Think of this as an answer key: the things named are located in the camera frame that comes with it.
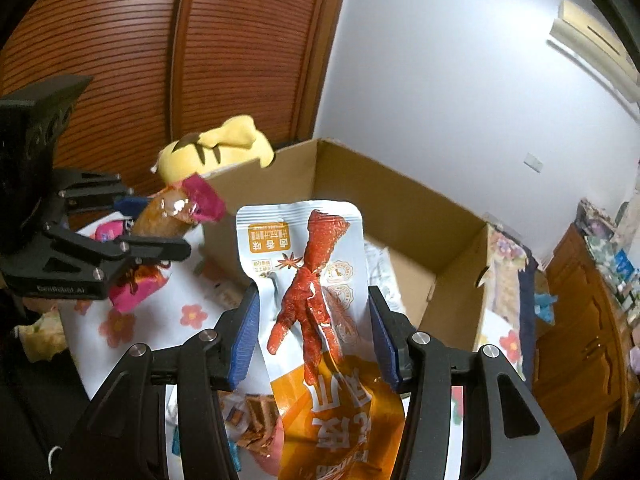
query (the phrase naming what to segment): white wall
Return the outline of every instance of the white wall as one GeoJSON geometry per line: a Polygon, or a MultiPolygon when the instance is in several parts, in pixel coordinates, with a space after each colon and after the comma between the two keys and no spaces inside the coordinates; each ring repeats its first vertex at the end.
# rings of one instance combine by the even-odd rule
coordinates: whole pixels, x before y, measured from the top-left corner
{"type": "Polygon", "coordinates": [[[582,196],[615,214],[640,157],[637,107],[548,44],[560,1],[345,0],[316,136],[550,254],[582,196]]]}

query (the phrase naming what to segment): air conditioner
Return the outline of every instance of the air conditioner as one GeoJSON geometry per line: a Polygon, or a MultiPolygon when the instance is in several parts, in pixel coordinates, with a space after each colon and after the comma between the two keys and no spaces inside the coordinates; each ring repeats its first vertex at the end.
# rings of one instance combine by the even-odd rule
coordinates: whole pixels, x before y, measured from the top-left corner
{"type": "Polygon", "coordinates": [[[596,18],[563,0],[551,36],[600,72],[630,103],[640,101],[640,76],[622,42],[596,18]]]}

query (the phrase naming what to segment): star anise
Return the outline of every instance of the star anise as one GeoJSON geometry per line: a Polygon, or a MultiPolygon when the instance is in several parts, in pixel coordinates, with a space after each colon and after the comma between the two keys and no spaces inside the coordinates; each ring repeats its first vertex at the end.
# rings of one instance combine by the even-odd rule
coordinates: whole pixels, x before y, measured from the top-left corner
{"type": "Polygon", "coordinates": [[[297,269],[298,263],[302,261],[302,257],[296,258],[293,252],[291,253],[291,256],[287,256],[287,253],[282,253],[282,257],[284,259],[278,260],[279,265],[276,266],[276,269],[285,269],[285,268],[297,269]]]}

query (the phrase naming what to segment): chicken feet snack package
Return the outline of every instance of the chicken feet snack package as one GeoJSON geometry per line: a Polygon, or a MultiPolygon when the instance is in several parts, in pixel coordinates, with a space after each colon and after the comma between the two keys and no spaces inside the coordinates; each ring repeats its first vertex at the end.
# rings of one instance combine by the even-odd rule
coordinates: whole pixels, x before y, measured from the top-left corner
{"type": "Polygon", "coordinates": [[[236,225],[285,432],[278,478],[387,480],[404,411],[373,350],[360,212],[326,200],[246,206],[236,225]]]}

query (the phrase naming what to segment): plush toy ear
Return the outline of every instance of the plush toy ear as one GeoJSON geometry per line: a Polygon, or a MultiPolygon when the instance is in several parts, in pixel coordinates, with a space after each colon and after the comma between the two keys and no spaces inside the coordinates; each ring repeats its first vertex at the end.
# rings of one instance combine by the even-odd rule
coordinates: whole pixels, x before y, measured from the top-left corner
{"type": "Polygon", "coordinates": [[[248,115],[231,117],[219,128],[200,134],[198,144],[214,148],[219,144],[250,149],[257,138],[254,120],[248,115]]]}

